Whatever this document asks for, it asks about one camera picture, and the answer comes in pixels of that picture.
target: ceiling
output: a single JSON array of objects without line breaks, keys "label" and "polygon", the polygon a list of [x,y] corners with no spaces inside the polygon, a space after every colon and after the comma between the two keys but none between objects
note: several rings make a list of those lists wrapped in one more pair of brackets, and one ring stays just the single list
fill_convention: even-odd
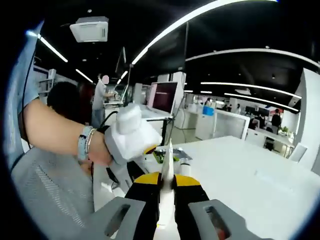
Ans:
[{"label": "ceiling", "polygon": [[[43,44],[36,47],[36,65],[55,68],[59,74],[76,81],[87,81],[79,69],[94,82],[99,73],[114,77],[121,47],[131,62],[162,30],[185,14],[210,0],[71,0],[58,1],[45,18],[41,35],[68,63],[63,62]],[[188,22],[186,58],[242,48],[277,49],[320,61],[320,32],[316,8],[288,1],[250,1],[233,3],[204,13]],[[69,25],[80,17],[106,16],[109,19],[108,42],[78,43]],[[231,82],[275,88],[295,93],[303,67],[316,67],[297,58],[274,53],[230,53],[187,61],[186,89],[202,87],[215,96],[236,93],[234,87],[201,85],[200,82]],[[292,97],[252,89],[254,97],[288,105]]]}]

